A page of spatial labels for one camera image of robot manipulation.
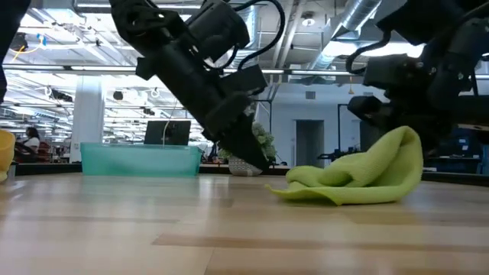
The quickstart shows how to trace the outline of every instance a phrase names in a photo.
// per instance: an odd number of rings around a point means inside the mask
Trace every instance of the potted plant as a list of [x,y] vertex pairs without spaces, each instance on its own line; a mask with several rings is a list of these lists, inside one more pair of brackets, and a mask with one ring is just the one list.
[[[265,157],[269,162],[275,161],[275,155],[277,151],[274,146],[274,136],[266,132],[263,126],[259,123],[254,123],[252,126],[253,135],[257,138],[257,141],[261,145]],[[233,156],[231,152],[221,149],[218,155],[229,162],[229,171],[235,176],[258,176],[261,174],[261,170],[253,165],[250,165],[243,160]]]

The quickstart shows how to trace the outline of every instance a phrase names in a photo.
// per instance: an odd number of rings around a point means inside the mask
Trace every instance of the person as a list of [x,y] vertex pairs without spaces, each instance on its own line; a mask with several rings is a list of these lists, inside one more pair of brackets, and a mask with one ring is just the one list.
[[25,131],[25,134],[28,136],[28,139],[26,141],[23,141],[22,143],[24,144],[24,146],[29,147],[37,154],[37,150],[39,149],[40,144],[40,138],[37,129],[34,127],[29,127]]

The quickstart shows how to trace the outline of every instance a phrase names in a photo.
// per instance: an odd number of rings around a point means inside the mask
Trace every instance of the black cable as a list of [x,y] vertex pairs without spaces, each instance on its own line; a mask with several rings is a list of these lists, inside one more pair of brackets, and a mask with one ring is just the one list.
[[473,10],[467,12],[464,16],[460,17],[454,24],[447,27],[444,31],[442,31],[441,34],[435,36],[429,42],[429,45],[433,48],[433,50],[436,50],[436,48],[441,44],[443,44],[443,41],[446,41],[448,38],[450,38],[453,35],[453,33],[457,30],[457,28],[460,27],[462,24],[471,20],[472,18],[476,18],[479,16],[486,16],[486,13],[488,12],[489,12],[489,2],[474,8]]
[[234,46],[233,49],[232,49],[232,55],[229,57],[228,61],[226,61],[226,63],[224,65],[220,66],[220,67],[210,66],[204,60],[202,62],[204,64],[204,67],[206,67],[208,69],[211,69],[211,70],[223,70],[223,69],[227,68],[229,65],[231,65],[231,63],[235,60],[237,54],[238,54],[238,47]]
[[251,53],[251,54],[247,55],[245,58],[243,58],[243,60],[238,65],[238,70],[241,70],[243,68],[243,66],[249,60],[269,51],[269,49],[271,49],[273,46],[275,46],[278,43],[278,41],[280,40],[280,38],[283,35],[283,32],[285,31],[285,11],[283,11],[282,5],[277,0],[250,0],[246,3],[244,3],[243,5],[240,5],[239,7],[234,8],[234,10],[235,11],[242,11],[242,10],[249,8],[250,6],[258,3],[258,2],[270,2],[270,3],[275,5],[275,7],[277,8],[277,10],[280,14],[280,23],[279,23],[278,32],[277,32],[277,35],[275,36],[275,38],[267,46],[263,47],[260,50],[257,50],[254,53]]
[[368,45],[366,47],[361,47],[361,48],[357,49],[352,55],[350,55],[346,59],[346,70],[349,73],[356,74],[356,75],[362,74],[363,72],[365,72],[365,67],[353,70],[352,67],[353,67],[353,62],[355,61],[355,59],[357,57],[359,57],[364,52],[368,52],[370,50],[376,50],[376,49],[380,49],[382,47],[385,47],[385,45],[387,45],[390,41],[390,36],[391,36],[390,31],[385,31],[384,36],[382,37],[382,40],[380,40],[376,43],[373,43],[371,45]]
[[477,86],[477,79],[475,78],[475,70],[471,73],[472,89],[474,90],[474,95],[479,96],[479,87]]

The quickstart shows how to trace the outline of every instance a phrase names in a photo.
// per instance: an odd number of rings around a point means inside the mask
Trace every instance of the green cloth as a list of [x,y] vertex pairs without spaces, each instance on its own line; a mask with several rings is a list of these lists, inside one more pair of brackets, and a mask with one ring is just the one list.
[[407,126],[385,134],[365,153],[351,154],[325,169],[295,167],[284,190],[267,188],[284,199],[324,199],[336,205],[394,202],[421,181],[423,152],[418,134]]

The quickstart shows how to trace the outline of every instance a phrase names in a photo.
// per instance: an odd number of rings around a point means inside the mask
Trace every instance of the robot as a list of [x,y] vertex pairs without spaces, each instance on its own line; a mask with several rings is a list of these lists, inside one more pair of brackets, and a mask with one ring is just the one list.
[[[236,73],[223,76],[238,49],[249,42],[245,23],[237,11],[260,0],[231,6],[222,0],[204,1],[196,15],[184,22],[175,11],[159,9],[150,0],[110,0],[118,33],[143,57],[136,74],[157,76],[204,127],[204,136],[246,162],[266,170],[269,165],[251,132],[251,97],[267,83],[250,59],[272,48],[280,30],[263,49],[244,58]],[[423,150],[432,150],[455,124],[477,125],[484,130],[489,117],[489,96],[478,95],[474,68],[489,44],[489,3],[482,0],[408,0],[379,21],[384,39],[358,49],[346,60],[347,71],[364,77],[364,85],[385,90],[389,103],[357,96],[348,109],[360,119],[386,131],[402,125],[421,137]],[[426,44],[422,55],[372,57],[365,68],[353,68],[356,57],[385,46],[396,31],[413,45]],[[233,48],[229,61],[216,61]],[[460,92],[474,88],[474,95]]]

